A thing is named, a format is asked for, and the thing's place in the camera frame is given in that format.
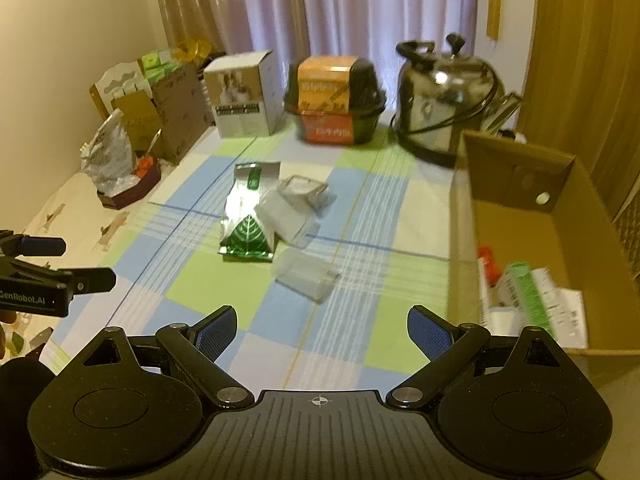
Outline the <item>white green medicine box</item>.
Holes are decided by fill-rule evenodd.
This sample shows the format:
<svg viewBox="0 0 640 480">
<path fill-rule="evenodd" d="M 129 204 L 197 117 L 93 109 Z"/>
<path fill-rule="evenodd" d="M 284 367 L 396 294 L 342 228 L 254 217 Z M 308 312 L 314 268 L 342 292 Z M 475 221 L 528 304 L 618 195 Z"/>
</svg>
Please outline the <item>white green medicine box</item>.
<svg viewBox="0 0 640 480">
<path fill-rule="evenodd" d="M 522 310 L 512 306 L 495 306 L 486 281 L 480 282 L 482 325 L 494 336 L 518 336 L 525 324 Z"/>
</svg>

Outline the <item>red snack packet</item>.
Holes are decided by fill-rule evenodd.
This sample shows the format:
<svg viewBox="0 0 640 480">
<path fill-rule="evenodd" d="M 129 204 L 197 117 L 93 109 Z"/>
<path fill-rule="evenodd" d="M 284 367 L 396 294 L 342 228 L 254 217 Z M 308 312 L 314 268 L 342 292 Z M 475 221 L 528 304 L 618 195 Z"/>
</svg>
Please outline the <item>red snack packet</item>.
<svg viewBox="0 0 640 480">
<path fill-rule="evenodd" d="M 490 287 L 495 287 L 501 278 L 502 272 L 498 266 L 494 252 L 489 246 L 483 245 L 477 249 L 477 255 L 483 263 L 485 278 Z"/>
</svg>

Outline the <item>green slim box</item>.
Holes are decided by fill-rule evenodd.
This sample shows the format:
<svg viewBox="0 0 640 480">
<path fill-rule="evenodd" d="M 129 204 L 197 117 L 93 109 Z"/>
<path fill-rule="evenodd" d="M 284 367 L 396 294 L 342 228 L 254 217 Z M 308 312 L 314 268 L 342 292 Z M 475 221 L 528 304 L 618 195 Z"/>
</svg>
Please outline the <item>green slim box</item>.
<svg viewBox="0 0 640 480">
<path fill-rule="evenodd" d="M 554 329 L 528 263 L 525 261 L 509 263 L 506 266 L 506 273 L 515 292 L 516 302 L 526 315 L 528 324 L 543 328 L 554 336 Z"/>
</svg>

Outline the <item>white dinosaur medicine box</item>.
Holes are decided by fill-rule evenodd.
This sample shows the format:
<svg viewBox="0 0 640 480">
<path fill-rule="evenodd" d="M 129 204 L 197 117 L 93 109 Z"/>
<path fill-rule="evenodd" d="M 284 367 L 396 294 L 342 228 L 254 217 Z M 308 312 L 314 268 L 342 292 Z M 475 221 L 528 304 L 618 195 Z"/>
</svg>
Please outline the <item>white dinosaur medicine box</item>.
<svg viewBox="0 0 640 480">
<path fill-rule="evenodd" d="M 563 348 L 587 349 L 588 330 L 580 290 L 559 287 L 546 268 L 532 271 L 554 339 Z"/>
</svg>

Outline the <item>silver green foil pouch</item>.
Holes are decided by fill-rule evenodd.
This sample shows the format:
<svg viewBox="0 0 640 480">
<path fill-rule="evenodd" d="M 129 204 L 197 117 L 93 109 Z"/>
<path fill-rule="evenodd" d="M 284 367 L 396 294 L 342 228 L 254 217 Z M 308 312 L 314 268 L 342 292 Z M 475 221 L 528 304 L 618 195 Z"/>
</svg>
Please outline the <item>silver green foil pouch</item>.
<svg viewBox="0 0 640 480">
<path fill-rule="evenodd" d="M 271 262 L 276 233 L 259 218 L 256 207 L 279 182 L 278 162 L 246 162 L 234 167 L 233 185 L 220 222 L 219 253 L 226 258 Z"/>
</svg>

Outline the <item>clear tray with white pad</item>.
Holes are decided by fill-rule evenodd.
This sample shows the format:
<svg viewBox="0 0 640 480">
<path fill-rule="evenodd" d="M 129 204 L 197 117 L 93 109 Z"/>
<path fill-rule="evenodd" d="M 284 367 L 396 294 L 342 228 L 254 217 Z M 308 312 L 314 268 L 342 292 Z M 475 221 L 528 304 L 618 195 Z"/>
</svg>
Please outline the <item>clear tray with white pad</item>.
<svg viewBox="0 0 640 480">
<path fill-rule="evenodd" d="M 317 304 L 322 304 L 334 289 L 341 274 L 332 264 L 296 248 L 285 249 L 273 261 L 274 279 Z"/>
</svg>

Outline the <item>clear plastic packaging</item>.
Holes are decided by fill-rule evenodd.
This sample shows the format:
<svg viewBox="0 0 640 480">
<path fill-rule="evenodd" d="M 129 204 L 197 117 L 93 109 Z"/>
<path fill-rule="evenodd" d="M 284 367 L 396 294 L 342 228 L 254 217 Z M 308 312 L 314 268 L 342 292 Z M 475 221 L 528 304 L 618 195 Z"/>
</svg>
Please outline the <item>clear plastic packaging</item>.
<svg viewBox="0 0 640 480">
<path fill-rule="evenodd" d="M 326 182 L 294 174 L 259 200 L 257 218 L 290 246 L 303 249 L 320 229 L 336 195 Z"/>
</svg>

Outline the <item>dark red tray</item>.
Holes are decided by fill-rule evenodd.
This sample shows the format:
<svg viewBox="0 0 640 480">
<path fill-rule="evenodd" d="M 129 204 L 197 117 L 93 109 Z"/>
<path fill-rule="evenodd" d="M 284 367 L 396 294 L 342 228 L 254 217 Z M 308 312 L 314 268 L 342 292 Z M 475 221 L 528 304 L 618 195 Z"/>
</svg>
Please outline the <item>dark red tray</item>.
<svg viewBox="0 0 640 480">
<path fill-rule="evenodd" d="M 96 196 L 103 207 L 121 210 L 145 198 L 160 182 L 161 176 L 162 170 L 158 160 L 155 157 L 146 156 L 138 163 L 136 172 L 129 177 L 121 178 L 110 195 L 98 191 Z"/>
</svg>

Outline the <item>white crumpled bag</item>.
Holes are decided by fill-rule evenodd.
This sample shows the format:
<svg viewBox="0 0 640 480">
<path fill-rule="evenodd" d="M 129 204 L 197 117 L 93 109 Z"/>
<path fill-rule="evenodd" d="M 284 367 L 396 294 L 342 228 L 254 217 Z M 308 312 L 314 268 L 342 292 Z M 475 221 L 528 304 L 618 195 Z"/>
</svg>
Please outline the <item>white crumpled bag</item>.
<svg viewBox="0 0 640 480">
<path fill-rule="evenodd" d="M 137 157 L 119 108 L 107 117 L 90 142 L 80 149 L 80 169 L 97 191 L 110 195 L 121 178 L 134 174 Z"/>
</svg>

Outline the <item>checked tablecloth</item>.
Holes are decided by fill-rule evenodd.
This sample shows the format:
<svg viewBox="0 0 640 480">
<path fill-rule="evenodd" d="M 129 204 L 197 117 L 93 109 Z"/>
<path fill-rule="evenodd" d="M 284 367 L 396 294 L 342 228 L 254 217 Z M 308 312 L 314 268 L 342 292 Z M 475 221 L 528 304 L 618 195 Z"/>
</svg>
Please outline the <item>checked tablecloth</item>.
<svg viewBox="0 0 640 480">
<path fill-rule="evenodd" d="M 329 205 L 301 248 L 279 242 L 269 262 L 221 253 L 242 162 L 276 162 L 282 178 L 328 186 Z M 425 362 L 407 333 L 409 309 L 447 307 L 451 180 L 385 128 L 360 148 L 337 148 L 302 142 L 293 125 L 268 138 L 207 133 L 130 211 L 91 205 L 90 184 L 77 177 L 44 228 L 66 240 L 66 266 L 108 266 L 117 283 L 73 301 L 43 362 L 59 372 L 106 326 L 151 335 L 228 304 L 238 333 L 218 363 L 250 390 L 390 390 Z"/>
</svg>

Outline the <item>stainless steel kettle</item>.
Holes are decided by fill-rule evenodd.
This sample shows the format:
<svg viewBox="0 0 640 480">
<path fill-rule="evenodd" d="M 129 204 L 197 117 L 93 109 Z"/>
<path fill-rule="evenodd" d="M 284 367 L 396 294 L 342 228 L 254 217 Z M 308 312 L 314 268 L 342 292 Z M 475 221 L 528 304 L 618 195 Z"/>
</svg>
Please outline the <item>stainless steel kettle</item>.
<svg viewBox="0 0 640 480">
<path fill-rule="evenodd" d="M 522 97 L 506 91 L 484 58 L 463 52 L 465 39 L 446 36 L 447 51 L 433 41 L 404 41 L 392 129 L 398 144 L 417 158 L 446 168 L 456 164 L 462 132 L 494 134 L 514 115 Z"/>
</svg>

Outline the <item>white product carton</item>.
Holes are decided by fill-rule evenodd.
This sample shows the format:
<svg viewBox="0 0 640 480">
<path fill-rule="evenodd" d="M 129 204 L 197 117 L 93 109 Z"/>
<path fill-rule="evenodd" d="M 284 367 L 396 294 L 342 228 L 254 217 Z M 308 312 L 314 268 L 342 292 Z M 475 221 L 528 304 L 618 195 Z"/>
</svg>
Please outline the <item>white product carton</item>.
<svg viewBox="0 0 640 480">
<path fill-rule="evenodd" d="M 203 75 L 222 138 L 257 138 L 276 131 L 283 90 L 278 60 L 271 50 L 215 58 Z"/>
</svg>

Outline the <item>yellow plastic bag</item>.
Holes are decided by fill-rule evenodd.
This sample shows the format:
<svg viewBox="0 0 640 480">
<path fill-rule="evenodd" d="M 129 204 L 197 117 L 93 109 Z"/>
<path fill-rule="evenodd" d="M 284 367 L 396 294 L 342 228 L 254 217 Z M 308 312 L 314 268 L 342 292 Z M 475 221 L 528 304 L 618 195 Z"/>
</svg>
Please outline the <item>yellow plastic bag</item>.
<svg viewBox="0 0 640 480">
<path fill-rule="evenodd" d="M 171 56 L 181 63 L 201 65 L 212 50 L 213 46 L 207 40 L 186 38 L 171 49 Z"/>
</svg>

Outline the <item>black orange instant meal bowl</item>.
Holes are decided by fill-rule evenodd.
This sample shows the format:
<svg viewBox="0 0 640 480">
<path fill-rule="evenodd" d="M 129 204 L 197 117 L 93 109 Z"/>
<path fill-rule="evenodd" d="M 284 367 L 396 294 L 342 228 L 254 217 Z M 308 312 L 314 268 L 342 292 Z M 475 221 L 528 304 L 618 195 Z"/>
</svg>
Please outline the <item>black orange instant meal bowl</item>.
<svg viewBox="0 0 640 480">
<path fill-rule="evenodd" d="M 366 58 L 310 56 L 290 64 L 283 105 L 303 141 L 353 146 L 372 140 L 386 93 Z"/>
</svg>

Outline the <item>purple curtain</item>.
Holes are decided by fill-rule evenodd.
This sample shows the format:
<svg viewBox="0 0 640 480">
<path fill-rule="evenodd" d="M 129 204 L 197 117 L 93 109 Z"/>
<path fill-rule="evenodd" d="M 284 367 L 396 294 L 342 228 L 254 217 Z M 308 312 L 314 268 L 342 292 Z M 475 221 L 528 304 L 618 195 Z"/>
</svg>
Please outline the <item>purple curtain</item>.
<svg viewBox="0 0 640 480">
<path fill-rule="evenodd" d="M 357 55 L 370 60 L 397 104 L 402 65 L 396 46 L 426 40 L 444 46 L 450 32 L 472 51 L 477 0 L 158 0 L 171 44 L 206 39 L 217 52 L 270 50 L 282 73 L 298 58 Z"/>
</svg>

